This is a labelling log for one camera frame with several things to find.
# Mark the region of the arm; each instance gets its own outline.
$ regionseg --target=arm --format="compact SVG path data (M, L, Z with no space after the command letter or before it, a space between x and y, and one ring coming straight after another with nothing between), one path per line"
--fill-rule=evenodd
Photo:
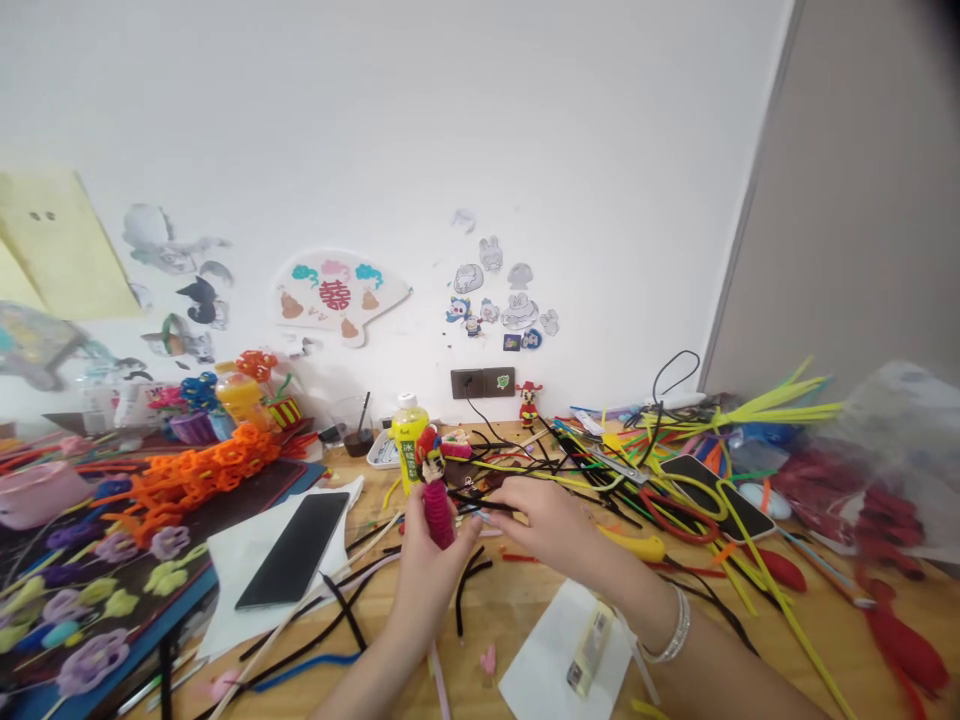
M387 626L310 720L386 716L446 617L482 523L479 518L471 520L457 541L441 552L430 539L421 485L410 493L405 522L400 578Z
M504 534L541 562L586 585L620 608L654 655L673 637L680 616L676 591L625 549L605 538L577 502L551 482L507 478L491 500L522 511L529 525L492 515ZM685 692L691 717L793 720L826 717L820 708L691 607L690 632L658 677Z

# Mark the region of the wall socket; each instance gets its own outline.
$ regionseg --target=wall socket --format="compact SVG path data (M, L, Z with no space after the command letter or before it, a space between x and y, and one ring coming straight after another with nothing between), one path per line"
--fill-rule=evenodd
M451 370L450 389L454 400L485 397L483 390L483 370Z
M512 397L516 394L515 375L511 367L451 370L450 389L454 400Z

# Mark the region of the red pipe cleaner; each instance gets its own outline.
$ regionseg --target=red pipe cleaner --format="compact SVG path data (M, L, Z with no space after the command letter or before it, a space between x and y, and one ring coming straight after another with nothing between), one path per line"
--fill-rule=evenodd
M457 539L447 504L447 488L442 480L427 483L423 489L423 514L427 518L430 537L441 550L446 550Z

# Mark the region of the wooden table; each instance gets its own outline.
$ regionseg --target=wooden table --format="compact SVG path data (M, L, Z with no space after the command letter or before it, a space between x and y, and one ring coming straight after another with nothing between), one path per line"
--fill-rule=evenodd
M522 442L521 438L528 437L525 431L523 435L520 434L519 423L494 425L497 432L507 439ZM467 425L464 429L469 431L473 427L483 428L481 425ZM358 526L373 520L390 518L403 507L404 495L398 489L391 498L388 509L382 508L383 499L396 479L398 470L375 471L364 459L349 458L342 448L330 452L324 458L324 463L339 476L330 482L329 487L348 483L358 475L366 478L363 494L348 516L348 543L366 532ZM598 519L610 523L615 520L596 506L591 506L590 509L597 513ZM625 526L624 531L632 533L635 530L631 526ZM646 536L658 531L644 523L644 529L635 532ZM708 550L685 545L667 535L662 536L669 554L678 561L700 567L708 564L711 557ZM400 536L394 529L381 544L387 547L399 542ZM496 684L484 682L484 675L479 667L480 655L491 643L496 645L497 677L501 677L564 580L558 573L542 565L500 561L501 545L506 545L512 552L522 552L505 538L481 538L481 543L486 548L486 555L494 560L494 567L467 582L463 595L463 644L457 638L452 603L445 631L438 641L451 712L456 720L512 717L497 691ZM796 616L858 716L871 720L908 717L909 709L903 692L876 650L862 614L844 601L787 548L779 537L765 539L762 546L782 552L803 570L809 587L804 595L791 593L796 598ZM375 557L375 553L376 549L372 550L371 555L361 561L361 566ZM838 567L849 567L845 560L837 559L827 551L824 551L824 554L828 559L835 560ZM377 573L355 606L357 620L368 641L378 635L390 613L398 570L398 565L392 564ZM960 669L960 620L957 618L960 588L956 581L929 565L926 570L928 577L920 583L906 580L894 572L877 570L875 574L896 588L898 597L894 601L894 607L898 616L934 643L943 656L947 669L951 674L955 674ZM754 601L759 618L748 616L743 603L727 580L709 579L708 582L723 602L740 617L761 657L829 714L842 717L784 619L750 587L747 592ZM693 602L706 605L695 598ZM272 649L268 660L279 659L301 646L323 630L338 612L338 606L329 605L288 628ZM708 613L719 618L719 614L714 612L712 607L709 607ZM728 627L725 622L721 621L721 624ZM209 707L211 701L204 692L204 687L225 670L238 667L237 658L249 644L240 646L205 667L194 676L186 688L178 691L174 696L175 716L181 719L193 718ZM347 623L341 623L315 654L355 652L356 643L350 629ZM671 718L679 720L689 717L685 713L683 698L696 692L696 687L670 688L662 679L660 668L654 666L651 670ZM225 717L231 720L299 720L320 703L342 677L343 672L340 667L324 665L262 695L247 693L231 706ZM954 681L939 701L925 701L929 717L954 717L951 711L957 707L956 684ZM640 673L631 663L614 717L639 717L631 710L630 699L644 696ZM141 703L131 717L146 716L145 706L146 703ZM151 717L159 717L159 711L155 711ZM440 717L435 684L427 674L426 663L421 665L410 679L407 689L395 705L393 717L418 720Z

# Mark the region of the pipe cleaner figure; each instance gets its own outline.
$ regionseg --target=pipe cleaner figure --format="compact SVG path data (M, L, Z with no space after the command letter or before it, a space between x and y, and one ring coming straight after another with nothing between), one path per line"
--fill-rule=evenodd
M443 480L446 462L440 452L440 435L436 425L427 425L416 443L415 455L420 466L423 489L423 514L430 527L430 537L441 550L446 550L457 539L447 503L447 486Z
M533 404L533 401L537 399L537 393L540 390L543 390L543 385L534 385L532 382L527 380L523 387L517 385L517 390L520 391L520 426L530 429L533 427L533 421L540 417L540 413L537 412L537 406Z

